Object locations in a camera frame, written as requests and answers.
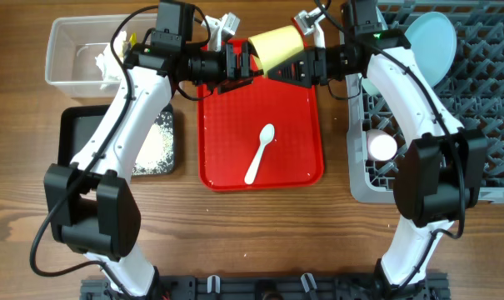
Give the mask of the white rice grains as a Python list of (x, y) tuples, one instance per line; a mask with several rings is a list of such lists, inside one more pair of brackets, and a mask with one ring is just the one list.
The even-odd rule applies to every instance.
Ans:
[(175, 166), (173, 114), (160, 112), (147, 134), (132, 171), (133, 176), (163, 175)]

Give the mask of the light blue plate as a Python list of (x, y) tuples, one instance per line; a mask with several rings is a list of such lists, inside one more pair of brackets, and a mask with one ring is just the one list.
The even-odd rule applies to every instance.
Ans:
[(457, 34), (451, 21), (440, 12), (427, 12), (405, 31), (417, 66), (434, 88), (447, 74), (457, 50)]

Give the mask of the white plastic spoon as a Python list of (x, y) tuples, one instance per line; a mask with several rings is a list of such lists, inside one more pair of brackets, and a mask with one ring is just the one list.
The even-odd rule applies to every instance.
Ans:
[(275, 128), (271, 123), (268, 123), (259, 134), (259, 147), (245, 175), (244, 182), (247, 185), (254, 183), (265, 147), (273, 140), (274, 136)]

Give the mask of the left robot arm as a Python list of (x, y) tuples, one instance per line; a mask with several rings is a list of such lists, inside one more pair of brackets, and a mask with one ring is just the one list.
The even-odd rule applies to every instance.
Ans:
[(179, 47), (137, 43), (120, 61), (124, 76), (116, 97), (87, 144), (67, 165), (44, 177), (48, 215), (41, 228), (99, 266), (118, 298), (160, 299), (159, 272), (137, 245), (141, 214), (129, 184), (137, 156), (157, 115), (182, 81), (226, 92), (261, 75), (257, 51), (226, 44), (208, 51), (200, 43)]

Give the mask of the red plastic tray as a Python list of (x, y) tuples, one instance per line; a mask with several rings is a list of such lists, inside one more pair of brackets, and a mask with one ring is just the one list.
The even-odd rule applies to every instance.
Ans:
[[(198, 174), (216, 192), (311, 186), (324, 173), (314, 88), (257, 77), (231, 92), (197, 88)], [(266, 146), (255, 180), (244, 181), (268, 124), (275, 136)]]

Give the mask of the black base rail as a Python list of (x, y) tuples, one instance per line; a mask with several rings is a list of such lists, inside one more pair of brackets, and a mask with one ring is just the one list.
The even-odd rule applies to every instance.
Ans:
[[(300, 277), (210, 278), (193, 276), (160, 277), (161, 299), (378, 299), (380, 283), (368, 273), (343, 274), (337, 277), (314, 277), (304, 283)], [(111, 289), (107, 279), (82, 280), (79, 299), (125, 299)], [(396, 299), (452, 299), (447, 274), (430, 273), (421, 291)]]

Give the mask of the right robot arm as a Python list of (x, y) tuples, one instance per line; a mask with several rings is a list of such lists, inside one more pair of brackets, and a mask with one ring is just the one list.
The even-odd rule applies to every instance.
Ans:
[(402, 130), (407, 152), (393, 197), (401, 215), (392, 244), (376, 265), (382, 293), (398, 298), (420, 290), (427, 263), (451, 227), (462, 230), (477, 204), (487, 138), (453, 117), (423, 77), (412, 45), (398, 29), (384, 29), (373, 1), (342, 5), (334, 26), (344, 41), (285, 53), (267, 78), (309, 88), (361, 74), (379, 91)]

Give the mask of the clear plastic bin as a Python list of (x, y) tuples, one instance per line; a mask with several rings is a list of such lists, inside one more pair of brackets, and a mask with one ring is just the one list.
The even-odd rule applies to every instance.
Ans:
[(70, 98), (113, 98), (120, 86), (97, 66), (125, 14), (60, 17), (51, 28), (45, 80)]

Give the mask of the black waste tray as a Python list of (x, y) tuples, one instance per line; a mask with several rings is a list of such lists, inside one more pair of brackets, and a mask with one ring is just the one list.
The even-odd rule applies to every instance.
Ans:
[[(96, 131), (107, 109), (108, 105), (70, 107), (62, 113), (58, 164), (68, 165), (73, 156), (82, 150)], [(161, 112), (163, 111), (169, 111), (173, 114), (172, 105), (168, 104)]]

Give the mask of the yellow snack wrapper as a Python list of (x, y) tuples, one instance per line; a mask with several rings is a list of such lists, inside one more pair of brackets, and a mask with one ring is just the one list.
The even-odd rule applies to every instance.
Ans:
[(131, 37), (129, 38), (129, 44), (131, 46), (134, 46), (137, 43), (137, 34), (133, 33)]

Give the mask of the yellow cup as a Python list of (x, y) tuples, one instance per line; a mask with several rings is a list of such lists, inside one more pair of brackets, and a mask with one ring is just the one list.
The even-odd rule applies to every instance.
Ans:
[(280, 27), (248, 39), (255, 49), (254, 62), (268, 78), (268, 71), (304, 49), (298, 30), (293, 26)]

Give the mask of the white tissue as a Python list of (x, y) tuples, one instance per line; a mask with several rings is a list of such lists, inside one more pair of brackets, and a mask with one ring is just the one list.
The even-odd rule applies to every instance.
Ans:
[[(120, 61), (122, 62), (124, 59), (124, 48), (126, 42), (127, 32), (121, 31), (115, 42), (113, 47)], [(106, 90), (110, 87), (111, 82), (120, 82), (122, 80), (123, 74), (122, 70), (119, 67), (117, 60), (112, 55), (111, 46), (108, 42), (103, 52), (98, 54), (95, 57), (96, 65), (100, 69), (102, 73), (103, 84), (100, 86), (101, 90)]]

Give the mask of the pink cup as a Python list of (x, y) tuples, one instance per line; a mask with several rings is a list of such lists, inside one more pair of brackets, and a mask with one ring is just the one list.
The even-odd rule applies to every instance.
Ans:
[(372, 161), (388, 161), (397, 154), (397, 142), (388, 133), (371, 129), (366, 131), (367, 156)]

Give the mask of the grey dishwasher rack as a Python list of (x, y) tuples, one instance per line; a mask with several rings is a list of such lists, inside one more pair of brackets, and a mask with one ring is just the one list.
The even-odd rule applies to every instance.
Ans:
[[(435, 86), (437, 96), (466, 128), (479, 128), (488, 139), (480, 198), (504, 204), (504, 1), (380, 1), (390, 28), (406, 30), (425, 13), (440, 12), (457, 32), (457, 52), (447, 75)], [(393, 203), (397, 164), (407, 147), (385, 100), (358, 88), (347, 77), (349, 128), (347, 153), (352, 196), (362, 203)], [(387, 162), (367, 157), (366, 132), (380, 129), (398, 144)]]

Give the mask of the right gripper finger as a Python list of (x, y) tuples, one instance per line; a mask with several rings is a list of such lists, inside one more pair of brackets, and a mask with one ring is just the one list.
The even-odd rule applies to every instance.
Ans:
[(271, 69), (268, 71), (267, 77), (271, 80), (281, 83), (287, 83), (302, 88), (308, 87), (305, 73), (301, 73), (298, 70), (292, 70), (290, 68), (282, 68), (277, 70)]
[(301, 50), (297, 54), (294, 54), (291, 57), (287, 58), (286, 60), (278, 63), (278, 65), (272, 67), (271, 69), (277, 70), (282, 68), (290, 68), (292, 70), (298, 70), (301, 73), (305, 73), (305, 78), (307, 78), (308, 66), (307, 66), (306, 51)]

